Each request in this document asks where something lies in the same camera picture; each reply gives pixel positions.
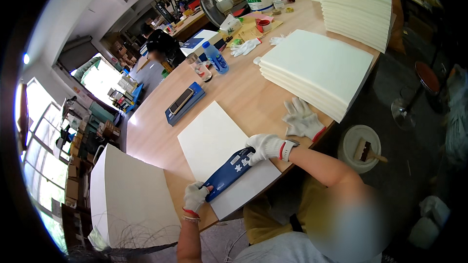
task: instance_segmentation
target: floor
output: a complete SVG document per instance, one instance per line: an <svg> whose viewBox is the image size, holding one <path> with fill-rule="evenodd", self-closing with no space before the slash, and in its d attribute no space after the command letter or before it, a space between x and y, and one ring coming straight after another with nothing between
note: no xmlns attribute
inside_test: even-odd
<svg viewBox="0 0 468 263"><path fill-rule="evenodd" d="M390 114L390 104L399 97L403 86L416 89L419 85L413 67L414 62L430 63L434 47L423 42L410 29L405 28L404 43L407 55L388 50L380 56L378 72L369 93L362 91L341 124L334 125L329 133L317 144L315 150L336 157L336 149L342 133L357 124L373 128L379 135L382 155L387 164L379 163L371 171L361 175L368 185L380 191L389 206L392 218L391 230L395 240L402 242L411 226L418 220L418 203L434 193L430 179L437 174L440 165L440 148L444 143L445 131L443 115L436 114L423 95L414 107L417 115L416 128L401 131ZM437 58L434 71L442 77L441 63L446 63L443 55ZM160 82L161 67L146 67L133 76L142 79L147 89L146 95ZM121 125L121 148L125 151L126 117ZM272 204L272 215L281 223L286 223L298 207L300 194L298 178L301 169L295 169L281 178L267 195ZM225 262L229 248L235 258L248 247L243 219L220 222L201 233L202 260L205 263ZM176 262L176 247L141 256L139 262Z"/></svg>

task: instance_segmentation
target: hair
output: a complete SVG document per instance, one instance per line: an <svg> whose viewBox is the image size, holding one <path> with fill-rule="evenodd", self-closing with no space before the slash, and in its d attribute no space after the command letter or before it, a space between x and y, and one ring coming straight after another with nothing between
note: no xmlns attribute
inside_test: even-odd
<svg viewBox="0 0 468 263"><path fill-rule="evenodd" d="M140 27L140 32L142 35L148 37L151 32L153 32L153 28L150 25L147 25L146 23L143 23Z"/></svg>

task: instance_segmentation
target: window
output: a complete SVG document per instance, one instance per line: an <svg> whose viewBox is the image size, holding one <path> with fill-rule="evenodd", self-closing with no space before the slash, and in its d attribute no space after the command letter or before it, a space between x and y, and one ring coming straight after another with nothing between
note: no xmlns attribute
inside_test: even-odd
<svg viewBox="0 0 468 263"><path fill-rule="evenodd" d="M51 199L65 202L70 144L62 148L59 159L54 156L53 149L60 137L61 126L67 126L68 122L61 125L59 105L35 79L28 83L26 92L30 126L26 143L28 149L21 155L24 182L50 236L64 251L63 229L61 223L52 218Z"/></svg>

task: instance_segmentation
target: plastic water bottle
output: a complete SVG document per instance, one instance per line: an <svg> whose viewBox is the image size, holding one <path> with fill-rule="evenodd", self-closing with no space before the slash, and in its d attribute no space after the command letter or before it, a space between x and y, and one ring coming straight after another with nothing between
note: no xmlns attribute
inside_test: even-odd
<svg viewBox="0 0 468 263"><path fill-rule="evenodd" d="M229 65L226 63L221 53L213 45L206 41L203 43L202 47L205 50L206 57L211 61L219 74L225 74L229 71Z"/></svg>

